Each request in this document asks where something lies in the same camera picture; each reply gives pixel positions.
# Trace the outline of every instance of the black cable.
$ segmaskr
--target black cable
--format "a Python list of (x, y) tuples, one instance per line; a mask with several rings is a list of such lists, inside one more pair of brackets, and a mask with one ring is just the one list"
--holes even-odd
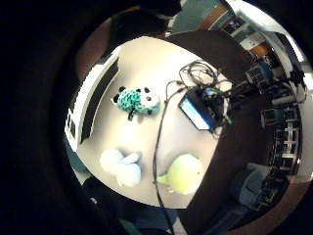
[(157, 132), (157, 138), (156, 138), (156, 146), (155, 146), (154, 159), (153, 159), (153, 174), (154, 174), (154, 184), (156, 186), (156, 196), (157, 196), (157, 200), (158, 200), (159, 206), (160, 206), (160, 208), (161, 208), (161, 210), (163, 212), (163, 215), (164, 215), (164, 218), (165, 218), (166, 223), (168, 225), (168, 228), (170, 230), (170, 233), (172, 235), (175, 235), (174, 228), (173, 228), (172, 223), (170, 221), (169, 215), (168, 215), (168, 213), (167, 213), (167, 211), (165, 209), (164, 203), (163, 203), (162, 198), (161, 198), (161, 196), (159, 194), (158, 183), (157, 183), (157, 150), (158, 150), (159, 138), (160, 138), (160, 134), (161, 134), (161, 131), (162, 131), (162, 128), (163, 128), (163, 121), (164, 121), (164, 117), (165, 117), (165, 114), (166, 114), (166, 111), (167, 111), (167, 107), (168, 107), (168, 104), (169, 104), (169, 101), (171, 100), (171, 98), (173, 98), (176, 94), (178, 94), (178, 93), (180, 93), (180, 92), (182, 92), (183, 90), (186, 89), (186, 87), (181, 87), (176, 92), (174, 92), (170, 97), (167, 97), (168, 85), (173, 83), (173, 82), (174, 81), (170, 81), (166, 85), (166, 100), (164, 101), (165, 105), (164, 105), (164, 109), (163, 109), (162, 116), (161, 116), (161, 119), (160, 119), (158, 132)]
[[(213, 68), (203, 60), (193, 61), (179, 70), (180, 79), (185, 86), (187, 85), (182, 77), (182, 72), (187, 74), (188, 77), (199, 87), (214, 87), (218, 82), (217, 77), (220, 73), (215, 72)], [(212, 82), (204, 83), (202, 77), (200, 76), (201, 72), (211, 76), (213, 78)]]

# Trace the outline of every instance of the plush toy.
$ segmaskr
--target plush toy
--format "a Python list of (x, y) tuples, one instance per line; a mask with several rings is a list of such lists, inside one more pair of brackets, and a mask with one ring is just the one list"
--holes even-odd
[(165, 175), (156, 180), (169, 185), (172, 191), (191, 194), (197, 191), (203, 178), (201, 161), (190, 154), (184, 154), (174, 160)]
[(100, 165), (105, 172), (116, 177), (119, 186), (133, 187), (141, 179), (141, 169), (135, 164), (140, 158), (140, 153), (124, 158), (117, 149), (107, 149), (100, 156)]
[(128, 112), (128, 119), (132, 120), (138, 114), (152, 115), (159, 111), (159, 97), (149, 88), (130, 90), (124, 86), (119, 87), (112, 101), (118, 107)]

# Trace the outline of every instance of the desk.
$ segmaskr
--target desk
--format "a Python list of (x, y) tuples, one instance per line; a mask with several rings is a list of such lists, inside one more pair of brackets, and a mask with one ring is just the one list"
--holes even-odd
[[(87, 168), (115, 192), (144, 204), (158, 206), (152, 165), (165, 99), (165, 85), (170, 80), (179, 79), (178, 71), (198, 59), (198, 56), (179, 46), (150, 37), (141, 37), (122, 45), (118, 61), (119, 74), (104, 94), (91, 137), (77, 149), (78, 156)], [(222, 84), (225, 87), (221, 89), (230, 86), (228, 82)], [(160, 112), (152, 117), (135, 116), (132, 121), (127, 120), (128, 113), (121, 111), (111, 102), (120, 86), (130, 89), (149, 87), (158, 92), (161, 101)], [(169, 94), (176, 89), (173, 84)], [(178, 103), (183, 95), (184, 92), (170, 101), (164, 119), (157, 155), (157, 175), (165, 173), (173, 160), (184, 153), (198, 156), (204, 169), (207, 169), (217, 145), (217, 141), (207, 131), (198, 131), (179, 110)], [(102, 170), (99, 158), (108, 148), (117, 148), (125, 154), (138, 151), (142, 153), (142, 159), (139, 161), (142, 169), (140, 184), (132, 188), (119, 187), (116, 179)], [(159, 190), (164, 205), (168, 208), (183, 209), (194, 197), (194, 194), (169, 193), (167, 186), (161, 184)]]

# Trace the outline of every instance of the table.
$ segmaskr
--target table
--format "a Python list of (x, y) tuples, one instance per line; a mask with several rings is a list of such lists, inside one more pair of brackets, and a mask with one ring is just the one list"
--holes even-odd
[[(122, 45), (118, 61), (119, 74), (104, 94), (91, 137), (77, 149), (78, 156), (87, 168), (115, 192), (144, 204), (158, 206), (152, 165), (165, 85), (170, 80), (179, 79), (178, 71), (198, 59), (198, 56), (179, 46), (150, 37), (141, 37)], [(222, 84), (222, 90), (230, 87), (228, 82)], [(132, 121), (127, 120), (128, 113), (121, 111), (111, 101), (120, 86), (131, 89), (149, 87), (157, 91), (161, 101), (160, 112), (151, 117), (135, 116)], [(175, 85), (171, 86), (169, 94), (176, 89)], [(179, 110), (178, 103), (183, 95), (184, 92), (176, 95), (166, 112), (157, 155), (157, 175), (164, 174), (173, 160), (184, 153), (198, 156), (203, 168), (207, 169), (217, 145), (217, 140), (207, 131), (197, 130)], [(125, 154), (142, 153), (139, 161), (142, 169), (140, 184), (132, 188), (119, 187), (116, 179), (102, 170), (99, 158), (108, 148), (117, 148)], [(169, 193), (166, 185), (159, 184), (159, 190), (168, 208), (186, 208), (194, 197), (194, 194)]]

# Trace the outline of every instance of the electronic device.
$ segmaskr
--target electronic device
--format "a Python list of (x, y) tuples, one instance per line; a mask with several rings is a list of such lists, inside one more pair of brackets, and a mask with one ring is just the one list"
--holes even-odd
[(180, 109), (199, 130), (214, 130), (224, 113), (224, 99), (209, 99), (209, 90), (198, 87), (189, 90), (179, 103)]
[(118, 73), (119, 51), (120, 47), (115, 48), (89, 71), (69, 104), (65, 134), (74, 152), (93, 131), (98, 106)]

